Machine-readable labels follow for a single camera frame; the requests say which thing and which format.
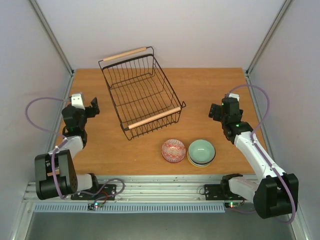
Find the celadon green bowl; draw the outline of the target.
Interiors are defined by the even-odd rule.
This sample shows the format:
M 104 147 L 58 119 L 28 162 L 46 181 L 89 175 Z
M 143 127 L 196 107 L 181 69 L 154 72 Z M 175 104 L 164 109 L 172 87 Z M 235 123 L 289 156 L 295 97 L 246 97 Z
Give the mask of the celadon green bowl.
M 207 140 L 198 139 L 192 142 L 188 148 L 191 160 L 199 165 L 210 163 L 216 156 L 216 149 Z

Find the red patterned bowl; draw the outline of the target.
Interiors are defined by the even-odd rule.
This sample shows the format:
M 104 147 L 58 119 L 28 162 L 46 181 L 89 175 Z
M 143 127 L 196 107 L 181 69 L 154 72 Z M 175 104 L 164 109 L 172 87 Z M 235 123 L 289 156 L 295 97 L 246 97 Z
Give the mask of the red patterned bowl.
M 178 139 L 168 139 L 161 146 L 161 155 L 169 163 L 179 163 L 186 155 L 186 147 Z

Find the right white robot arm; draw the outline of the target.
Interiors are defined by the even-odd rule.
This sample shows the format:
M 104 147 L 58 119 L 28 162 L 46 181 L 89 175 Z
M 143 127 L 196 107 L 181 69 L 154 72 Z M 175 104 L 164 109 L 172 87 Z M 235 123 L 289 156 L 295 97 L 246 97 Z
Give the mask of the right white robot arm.
M 226 139 L 246 158 L 258 182 L 247 180 L 233 173 L 223 176 L 220 191 L 225 198 L 238 195 L 253 203 L 262 219 L 291 215 L 291 223 L 298 208 L 299 180 L 293 173 L 286 173 L 262 147 L 248 122 L 242 121 L 243 110 L 239 100 L 225 97 L 221 104 L 213 103 L 209 118 L 220 122 Z

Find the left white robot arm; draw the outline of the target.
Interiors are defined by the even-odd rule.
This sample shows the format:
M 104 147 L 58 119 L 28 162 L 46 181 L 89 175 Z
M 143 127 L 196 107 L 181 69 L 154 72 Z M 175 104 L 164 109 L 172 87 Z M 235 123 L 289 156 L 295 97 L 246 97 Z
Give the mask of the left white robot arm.
M 64 128 L 62 143 L 48 153 L 37 155 L 34 159 L 36 194 L 40 200 L 83 192 L 89 199 L 96 199 L 101 187 L 93 173 L 76 174 L 73 158 L 87 144 L 85 126 L 89 118 L 100 113 L 98 99 L 95 97 L 90 106 L 84 106 L 81 93 L 73 94 L 62 111 Z

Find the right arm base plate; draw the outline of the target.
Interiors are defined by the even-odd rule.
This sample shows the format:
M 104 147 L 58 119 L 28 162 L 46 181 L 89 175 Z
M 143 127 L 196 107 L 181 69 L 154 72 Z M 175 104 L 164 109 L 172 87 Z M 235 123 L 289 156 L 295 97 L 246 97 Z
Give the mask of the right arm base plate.
M 234 193 L 225 193 L 219 184 L 205 184 L 198 193 L 205 196 L 207 201 L 244 201 L 245 199 Z

